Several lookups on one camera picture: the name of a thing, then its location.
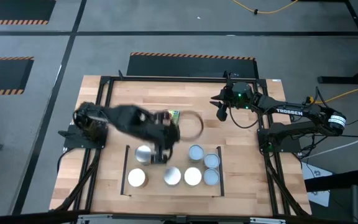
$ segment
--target black floor mat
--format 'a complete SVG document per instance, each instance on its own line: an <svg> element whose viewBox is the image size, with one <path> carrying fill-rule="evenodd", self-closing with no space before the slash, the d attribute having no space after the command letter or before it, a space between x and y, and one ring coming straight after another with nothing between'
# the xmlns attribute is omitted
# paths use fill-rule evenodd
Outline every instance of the black floor mat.
<svg viewBox="0 0 358 224"><path fill-rule="evenodd" d="M222 77L225 70L239 78L259 78L253 57L133 52L127 75L159 77Z"/></svg>
<svg viewBox="0 0 358 224"><path fill-rule="evenodd" d="M0 0L0 25L45 25L56 0Z"/></svg>
<svg viewBox="0 0 358 224"><path fill-rule="evenodd" d="M0 57L0 95L22 94L33 62L33 57Z"/></svg>

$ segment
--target metal can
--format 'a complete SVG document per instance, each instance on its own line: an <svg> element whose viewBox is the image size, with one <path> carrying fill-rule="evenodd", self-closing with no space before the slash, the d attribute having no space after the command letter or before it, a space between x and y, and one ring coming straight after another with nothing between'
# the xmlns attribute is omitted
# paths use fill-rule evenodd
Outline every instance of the metal can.
<svg viewBox="0 0 358 224"><path fill-rule="evenodd" d="M178 185L180 179L181 179L181 173L177 167L169 167L168 169L165 170L164 181L168 186L173 187Z"/></svg>
<svg viewBox="0 0 358 224"><path fill-rule="evenodd" d="M137 188L142 188L147 185L148 178L146 173L139 168L133 169L128 174L129 185Z"/></svg>
<svg viewBox="0 0 358 224"><path fill-rule="evenodd" d="M199 145L192 145L189 148L189 159L191 162L198 162L204 157L204 149Z"/></svg>
<svg viewBox="0 0 358 224"><path fill-rule="evenodd" d="M204 182L206 185L216 185L219 183L219 173L215 169L208 169L204 172Z"/></svg>
<svg viewBox="0 0 358 224"><path fill-rule="evenodd" d="M152 150L150 147L143 145L135 150L135 158L142 165L150 165L152 159Z"/></svg>
<svg viewBox="0 0 358 224"><path fill-rule="evenodd" d="M191 187L198 185L202 178L200 170L195 167L190 167L185 172L185 183Z"/></svg>
<svg viewBox="0 0 358 224"><path fill-rule="evenodd" d="M204 157L204 164L207 168L215 169L219 166L220 163L221 163L221 159L215 153L208 153Z"/></svg>

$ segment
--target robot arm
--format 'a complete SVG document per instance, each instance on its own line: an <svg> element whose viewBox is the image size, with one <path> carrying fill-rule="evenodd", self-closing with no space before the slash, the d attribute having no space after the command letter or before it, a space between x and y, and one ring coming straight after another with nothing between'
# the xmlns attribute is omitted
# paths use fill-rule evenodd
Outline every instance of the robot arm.
<svg viewBox="0 0 358 224"><path fill-rule="evenodd" d="M313 103L298 104L277 101L272 97L253 92L252 88L244 82L233 83L227 72L224 77L226 77L226 86L219 95L211 97L212 100L218 100L211 101L211 103L219 108L216 116L220 121L226 120L227 108L250 109L260 115L292 114L310 120L289 125L273 123L269 129L262 129L263 139L268 144L278 146L286 137L299 134L321 133L325 136L339 136L344 130L346 117L332 108Z"/></svg>
<svg viewBox="0 0 358 224"><path fill-rule="evenodd" d="M166 163L163 150L172 153L173 145L180 139L179 127L175 125L168 111L151 113L135 105L119 105L113 108L84 102L74 112L74 123L90 139L99 136L94 122L112 124L122 133L143 139L155 144L155 163Z"/></svg>

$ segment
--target yellow cable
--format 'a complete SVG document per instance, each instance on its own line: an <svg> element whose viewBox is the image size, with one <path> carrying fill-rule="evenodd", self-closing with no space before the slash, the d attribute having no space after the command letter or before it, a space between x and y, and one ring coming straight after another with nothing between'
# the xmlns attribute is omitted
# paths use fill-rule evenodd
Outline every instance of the yellow cable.
<svg viewBox="0 0 358 224"><path fill-rule="evenodd" d="M346 95L348 95L348 94L351 94L351 93L354 93L354 92L357 92L357 91L358 91L358 88L355 89L355 90L347 91L347 92L342 93L342 94L340 94L340 95L338 95L338 96L332 97L332 98L329 99L329 100L325 100L325 102L328 103L328 102L330 102L330 101L332 101L332 100L336 100L336 99L338 99L338 98L340 98L340 97L342 97L342 96L346 96Z"/></svg>
<svg viewBox="0 0 358 224"><path fill-rule="evenodd" d="M237 3L238 5L240 5L241 7L243 7L244 9L247 9L248 11L254 12L254 10L249 9L247 6L245 6L245 5L243 5L243 4L239 3L239 2L237 2L236 0L232 0L232 1L234 1L235 3ZM271 12L261 12L261 11L258 11L258 13L261 13L261 14L272 14L272 13L275 13L275 12L278 12L278 11L281 11L281 10L285 9L285 8L287 8L288 6L291 6L292 4L295 4L295 3L298 2L298 1L299 1L299 0L295 0L295 1L291 2L290 4L287 4L286 6L282 7L281 9L277 9L277 10L275 10L275 11L271 11Z"/></svg>

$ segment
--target wooden table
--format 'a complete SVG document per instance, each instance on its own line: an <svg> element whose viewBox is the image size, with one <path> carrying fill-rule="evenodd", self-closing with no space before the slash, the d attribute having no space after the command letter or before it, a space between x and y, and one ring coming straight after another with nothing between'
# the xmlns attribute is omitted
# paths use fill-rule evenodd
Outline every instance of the wooden table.
<svg viewBox="0 0 358 224"><path fill-rule="evenodd" d="M84 101L95 101L99 80L100 76L84 76L76 107ZM106 147L101 152L91 211L164 215L271 216L264 157L259 153L257 142L258 125L249 129L240 129L230 118L225 122L220 122L216 118L217 108L209 101L211 96L219 94L223 86L223 83L115 81L110 106L133 103L148 110L197 111L204 121L204 133L195 142L179 142L174 145L174 151L188 150L191 144L200 144L203 147L221 146L224 197L120 195L126 145L140 146L142 141L109 126ZM267 89L269 96L277 100L285 100L280 80L267 80ZM250 110L232 110L232 112L236 121L243 126L250 125L257 119L256 113ZM285 114L273 114L273 120L290 123L289 116ZM193 129L181 127L181 132L187 133L194 131ZM77 184L83 155L84 149L75 149L62 159L50 208L59 206ZM311 213L299 161L289 153L280 155L287 188L302 208ZM283 213L280 191L277 186L275 189L279 212ZM85 206L87 192L88 187L85 186L80 208Z"/></svg>

